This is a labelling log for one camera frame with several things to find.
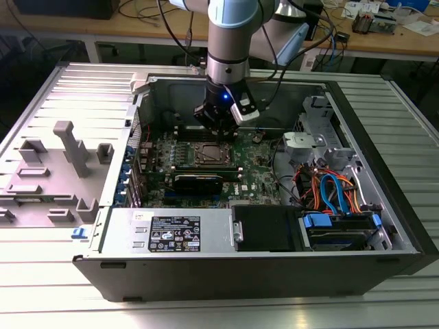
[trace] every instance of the aluminum extrusion table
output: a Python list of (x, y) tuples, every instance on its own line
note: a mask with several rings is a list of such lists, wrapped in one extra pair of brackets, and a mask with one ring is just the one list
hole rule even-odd
[[(72, 120), (87, 147), (115, 142), (132, 103), (134, 72), (191, 74), (170, 66), (70, 64), (56, 67), (0, 144), (0, 188), (21, 159), (25, 137), (51, 138), (58, 119)], [(253, 75), (266, 75), (253, 71)], [(291, 72), (336, 81), (408, 200), (439, 246), (439, 135), (402, 91), (376, 75)], [(439, 263), (391, 278), (360, 297), (112, 303), (71, 264), (86, 243), (71, 228), (0, 229), (2, 328), (439, 328)]]

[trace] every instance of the psu label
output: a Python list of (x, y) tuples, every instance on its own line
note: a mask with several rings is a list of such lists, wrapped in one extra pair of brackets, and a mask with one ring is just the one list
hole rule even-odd
[(199, 216), (152, 217), (150, 252), (199, 252), (201, 222)]

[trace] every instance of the black cable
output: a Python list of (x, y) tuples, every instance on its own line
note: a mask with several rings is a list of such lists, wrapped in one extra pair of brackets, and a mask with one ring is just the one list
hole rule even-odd
[[(186, 32), (185, 44), (186, 44), (187, 51), (189, 51), (189, 48), (192, 45), (192, 38), (193, 38), (192, 24), (193, 24), (193, 12), (191, 12), (191, 18), (189, 19), (189, 28), (187, 29), (187, 32)], [(187, 65), (187, 53), (185, 54), (185, 66), (188, 66)]]
[[(153, 14), (153, 15), (148, 15), (145, 16), (144, 14), (142, 14), (143, 11), (148, 10), (148, 9), (156, 9), (157, 6), (156, 5), (150, 5), (148, 7), (143, 7), (139, 10), (139, 12), (137, 12), (137, 16), (131, 16), (128, 15), (124, 12), (122, 12), (122, 8), (125, 7), (126, 5), (128, 5), (129, 3), (132, 3), (134, 0), (127, 0), (124, 3), (122, 3), (118, 8), (117, 8), (117, 12), (120, 13), (120, 15), (127, 17), (129, 19), (139, 19), (140, 21), (142, 19), (152, 19), (154, 17), (160, 16), (160, 14)], [(169, 9), (169, 10), (165, 10), (164, 14), (167, 14), (168, 12), (173, 12), (174, 10), (180, 10), (180, 8), (173, 8), (173, 9)]]
[(281, 76), (279, 77), (279, 79), (278, 79), (278, 81), (277, 81), (276, 89), (274, 90), (274, 92), (273, 92), (273, 94), (271, 95), (271, 97), (268, 99), (268, 102), (267, 102), (266, 106), (269, 106), (269, 105), (273, 102), (274, 98), (276, 97), (276, 95), (277, 95), (277, 93), (278, 93), (278, 91), (279, 91), (279, 88), (281, 87), (283, 77), (285, 76), (285, 74), (286, 74), (286, 72), (287, 72), (287, 70), (288, 70), (288, 67), (291, 65), (291, 63), (292, 63), (296, 58), (298, 58), (299, 56), (301, 56), (302, 54), (306, 53), (307, 51), (310, 51), (311, 49), (316, 48), (317, 46), (321, 45), (323, 42), (325, 42), (326, 40), (328, 40), (328, 39), (331, 37), (331, 34), (332, 34), (333, 31), (334, 31), (334, 23), (332, 23), (331, 19), (326, 18), (326, 17), (323, 17), (323, 16), (320, 16), (319, 14), (316, 14), (315, 12), (312, 12), (311, 10), (304, 9), (304, 8), (300, 7), (299, 5), (295, 4), (292, 0), (288, 0), (288, 2), (289, 2), (293, 7), (295, 7), (295, 8), (297, 8), (297, 9), (303, 11), (305, 14), (308, 14), (308, 15), (310, 15), (310, 16), (313, 16), (313, 17), (319, 18), (319, 19), (321, 19), (321, 20), (323, 20), (323, 21), (326, 21), (326, 22), (329, 24), (329, 26), (330, 26), (330, 28), (329, 28), (329, 33), (326, 34), (326, 35), (325, 35), (323, 38), (321, 38), (319, 41), (313, 43), (311, 46), (309, 46), (309, 47), (303, 49), (302, 51), (299, 51), (295, 56), (293, 56), (293, 57), (288, 61), (287, 65), (285, 65), (285, 67), (284, 67), (283, 70), (282, 70)]
[(174, 42), (180, 47), (181, 50), (183, 50), (184, 53), (186, 53), (190, 58), (193, 58), (194, 60), (196, 60), (198, 62), (199, 59), (197, 57), (195, 57), (194, 55), (192, 55), (191, 53), (189, 53), (189, 51), (185, 47), (183, 47), (183, 45), (180, 43), (180, 41), (178, 41), (175, 34), (172, 32), (171, 28), (169, 27), (169, 24), (166, 21), (165, 13), (163, 13), (162, 4), (161, 4), (160, 0), (157, 0), (157, 7), (158, 7), (158, 11), (160, 12), (160, 15), (162, 16), (163, 23), (165, 24), (166, 30), (169, 33), (169, 35), (174, 39)]
[(331, 43), (329, 43), (329, 45), (327, 47), (327, 50), (324, 52), (322, 57), (319, 60), (316, 61), (317, 64), (311, 69), (311, 72), (314, 72), (319, 67), (319, 65), (321, 65), (323, 63), (323, 60), (324, 60), (325, 56), (328, 54), (328, 51), (329, 51), (330, 48), (332, 48)]
[(280, 137), (279, 138), (279, 141), (277, 142), (277, 144), (276, 144), (276, 147), (274, 148), (274, 153), (273, 153), (273, 157), (272, 157), (272, 159), (271, 159), (271, 170), (272, 170), (272, 175), (273, 175), (273, 177), (274, 177), (274, 180), (279, 184), (279, 186), (285, 191), (285, 192), (287, 192), (290, 196), (291, 196), (291, 198), (292, 198), (292, 200), (293, 200), (293, 202), (292, 202), (292, 204), (294, 203), (294, 202), (296, 202), (296, 206), (298, 206), (299, 208), (303, 208), (303, 205), (299, 202), (299, 199), (297, 198), (297, 196), (295, 196), (287, 187), (285, 187), (285, 185), (284, 184), (282, 184), (281, 183), (281, 181), (280, 181), (280, 179), (277, 177), (277, 174), (276, 174), (276, 171), (274, 170), (274, 160), (275, 160), (275, 158), (276, 158), (276, 152), (277, 152), (277, 150), (278, 150), (278, 148), (279, 148), (279, 145), (281, 144), (281, 141), (283, 140), (283, 138), (282, 137)]
[[(142, 11), (149, 9), (149, 7), (145, 7), (139, 10), (139, 14), (141, 15), (141, 19), (152, 19), (154, 17), (160, 16), (160, 14), (154, 14), (154, 15), (149, 15), (149, 16), (143, 16), (142, 15)], [(180, 10), (180, 8), (173, 8), (173, 9), (169, 9), (169, 10), (165, 10), (163, 12), (163, 14), (167, 14), (168, 12), (173, 12), (174, 10)]]
[(46, 53), (52, 57), (52, 59), (56, 60), (46, 49), (46, 47), (43, 46), (43, 44), (39, 41), (39, 39), (37, 39), (35, 37), (35, 35), (33, 35), (33, 33), (31, 31), (29, 31), (26, 26), (24, 26), (24, 24), (22, 24), (22, 22), (20, 22), (19, 18), (16, 16), (16, 14), (14, 13), (14, 11), (11, 8), (11, 5), (9, 3), (9, 0), (6, 0), (6, 5), (8, 7), (9, 12), (11, 13), (12, 17), (14, 17), (15, 21), (36, 41), (36, 43), (39, 44), (39, 46), (41, 48), (43, 48), (44, 51), (46, 51)]
[[(258, 3), (259, 3), (259, 7), (261, 8), (261, 14), (262, 14), (262, 19), (263, 19), (265, 14), (263, 12), (263, 6), (261, 3), (261, 0), (258, 0)], [(267, 30), (265, 29), (265, 26), (263, 26), (263, 24), (262, 24), (262, 32), (263, 32), (263, 35), (265, 36), (265, 39), (267, 40), (268, 46), (270, 47), (270, 51), (272, 52), (273, 59), (274, 59), (274, 65), (275, 65), (273, 73), (270, 76), (266, 77), (264, 80), (271, 80), (277, 74), (277, 71), (279, 69), (279, 63), (277, 60), (276, 52), (274, 51), (274, 48), (273, 48), (273, 44), (270, 41), (270, 38), (268, 37)]]

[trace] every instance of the white cable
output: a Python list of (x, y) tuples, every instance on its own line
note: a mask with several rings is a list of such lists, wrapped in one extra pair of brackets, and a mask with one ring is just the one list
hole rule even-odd
[(355, 172), (353, 167), (351, 167), (351, 171), (352, 171), (352, 174), (355, 177), (355, 182), (357, 183), (357, 186), (358, 186), (359, 196), (361, 197), (361, 200), (363, 201), (363, 204), (367, 204), (366, 203), (366, 199), (364, 198), (363, 190), (361, 189), (361, 185), (359, 183), (359, 179), (358, 179), (357, 173)]
[(322, 3), (326, 9), (336, 9), (340, 6), (340, 2), (338, 0), (322, 0)]

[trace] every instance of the green circuit board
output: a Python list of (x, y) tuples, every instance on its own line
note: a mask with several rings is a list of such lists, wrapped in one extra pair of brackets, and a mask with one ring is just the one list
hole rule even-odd
[[(277, 184), (269, 165), (271, 140), (256, 143), (256, 131), (240, 132), (233, 142), (181, 142), (170, 133), (152, 135), (154, 159), (145, 171), (148, 193), (146, 208), (230, 208), (236, 204), (280, 204)], [(224, 170), (209, 166), (221, 164)], [(222, 192), (212, 198), (175, 197), (171, 201), (171, 181), (175, 168), (203, 168), (203, 173), (224, 177)]]

